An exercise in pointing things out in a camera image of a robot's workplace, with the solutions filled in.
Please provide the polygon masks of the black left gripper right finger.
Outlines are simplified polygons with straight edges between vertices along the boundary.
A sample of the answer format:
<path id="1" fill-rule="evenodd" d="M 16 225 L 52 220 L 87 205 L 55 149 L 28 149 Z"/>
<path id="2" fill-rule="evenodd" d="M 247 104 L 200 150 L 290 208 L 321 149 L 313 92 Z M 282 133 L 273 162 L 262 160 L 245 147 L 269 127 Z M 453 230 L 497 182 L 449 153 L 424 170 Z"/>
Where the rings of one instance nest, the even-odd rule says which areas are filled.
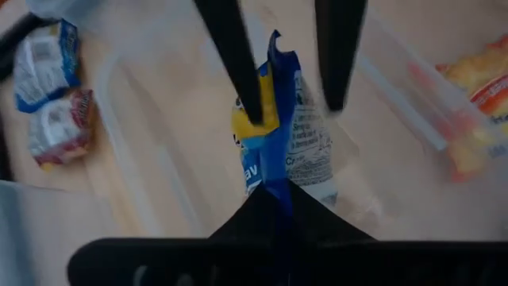
<path id="1" fill-rule="evenodd" d="M 291 185 L 291 286 L 508 286 L 508 241 L 381 241 Z"/>

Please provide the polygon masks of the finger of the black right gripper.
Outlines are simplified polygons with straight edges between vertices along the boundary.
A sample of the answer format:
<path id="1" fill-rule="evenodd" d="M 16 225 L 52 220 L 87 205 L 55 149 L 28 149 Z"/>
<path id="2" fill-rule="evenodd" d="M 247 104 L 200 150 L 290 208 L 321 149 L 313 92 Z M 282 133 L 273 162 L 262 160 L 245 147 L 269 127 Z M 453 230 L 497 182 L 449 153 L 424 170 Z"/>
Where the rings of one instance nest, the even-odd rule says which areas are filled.
<path id="1" fill-rule="evenodd" d="M 238 0 L 193 0 L 248 119 L 263 122 L 260 82 Z"/>
<path id="2" fill-rule="evenodd" d="M 314 0 L 318 68 L 331 112 L 346 103 L 368 0 Z"/>

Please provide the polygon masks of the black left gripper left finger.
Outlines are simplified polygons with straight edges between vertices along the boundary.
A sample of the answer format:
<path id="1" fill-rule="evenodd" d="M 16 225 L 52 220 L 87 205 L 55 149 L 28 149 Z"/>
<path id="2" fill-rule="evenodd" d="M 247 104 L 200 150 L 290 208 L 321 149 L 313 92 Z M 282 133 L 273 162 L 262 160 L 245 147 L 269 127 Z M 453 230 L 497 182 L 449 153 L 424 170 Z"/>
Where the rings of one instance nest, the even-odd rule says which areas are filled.
<path id="1" fill-rule="evenodd" d="M 71 286 L 271 286 L 279 201 L 258 187 L 208 238 L 101 238 L 67 264 Z"/>

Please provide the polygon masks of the blue Maruchan noodle packet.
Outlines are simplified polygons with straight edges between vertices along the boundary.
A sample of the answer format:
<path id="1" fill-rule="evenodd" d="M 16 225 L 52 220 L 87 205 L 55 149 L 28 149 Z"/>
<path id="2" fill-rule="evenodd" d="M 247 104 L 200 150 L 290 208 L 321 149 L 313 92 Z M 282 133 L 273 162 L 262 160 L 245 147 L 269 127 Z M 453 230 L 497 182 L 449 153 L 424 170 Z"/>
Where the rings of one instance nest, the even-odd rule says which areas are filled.
<path id="1" fill-rule="evenodd" d="M 18 45 L 13 92 L 20 112 L 31 114 L 81 84 L 79 44 L 77 27 L 61 20 L 33 30 Z"/>
<path id="2" fill-rule="evenodd" d="M 332 209 L 338 190 L 333 182 L 333 141 L 302 77 L 298 55 L 281 51 L 278 30 L 271 34 L 267 59 L 258 68 L 264 123 L 252 124 L 241 100 L 232 110 L 233 140 L 240 150 L 245 192 L 261 184 L 289 179 Z"/>

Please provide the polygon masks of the red Maruchan noodle packet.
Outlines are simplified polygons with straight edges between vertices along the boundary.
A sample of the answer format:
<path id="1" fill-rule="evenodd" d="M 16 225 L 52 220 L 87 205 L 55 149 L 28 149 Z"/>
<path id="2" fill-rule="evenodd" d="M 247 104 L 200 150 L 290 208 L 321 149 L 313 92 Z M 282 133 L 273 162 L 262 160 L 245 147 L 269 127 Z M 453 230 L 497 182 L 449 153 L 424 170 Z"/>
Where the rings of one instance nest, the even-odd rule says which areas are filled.
<path id="1" fill-rule="evenodd" d="M 92 90 L 76 90 L 43 105 L 29 120 L 29 151 L 48 171 L 88 153 L 97 107 Z"/>

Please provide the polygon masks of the orange Maruchan noodle packet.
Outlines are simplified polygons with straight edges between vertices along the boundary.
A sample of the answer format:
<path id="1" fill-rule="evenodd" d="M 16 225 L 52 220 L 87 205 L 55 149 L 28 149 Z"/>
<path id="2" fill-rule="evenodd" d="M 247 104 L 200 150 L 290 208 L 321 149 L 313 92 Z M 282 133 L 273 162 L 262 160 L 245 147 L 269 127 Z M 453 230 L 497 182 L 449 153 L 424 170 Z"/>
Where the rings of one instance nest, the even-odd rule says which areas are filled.
<path id="1" fill-rule="evenodd" d="M 434 119 L 448 141 L 452 180 L 461 182 L 481 173 L 488 159 L 508 155 L 508 34 L 435 69 L 487 119 L 465 108 Z"/>

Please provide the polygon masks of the clear plastic container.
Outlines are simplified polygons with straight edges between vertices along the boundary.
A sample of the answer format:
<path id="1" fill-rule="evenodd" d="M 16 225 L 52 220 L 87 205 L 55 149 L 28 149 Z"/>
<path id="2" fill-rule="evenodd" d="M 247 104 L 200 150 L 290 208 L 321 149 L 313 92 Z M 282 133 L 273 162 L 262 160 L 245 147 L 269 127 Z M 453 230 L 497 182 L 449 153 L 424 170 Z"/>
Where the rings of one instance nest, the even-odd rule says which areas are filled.
<path id="1" fill-rule="evenodd" d="M 484 118 L 432 67 L 498 33 L 455 26 L 486 0 L 370 0 L 345 109 L 325 112 L 311 0 L 241 0 L 257 63 L 272 31 L 302 65 L 332 139 L 332 173 L 315 197 L 382 239 L 496 240 L 506 203 L 501 161 L 462 183 L 439 125 Z M 94 93 L 137 233 L 205 237 L 246 199 L 230 115 L 236 93 L 191 0 L 101 0 L 83 21 L 108 45 Z"/>

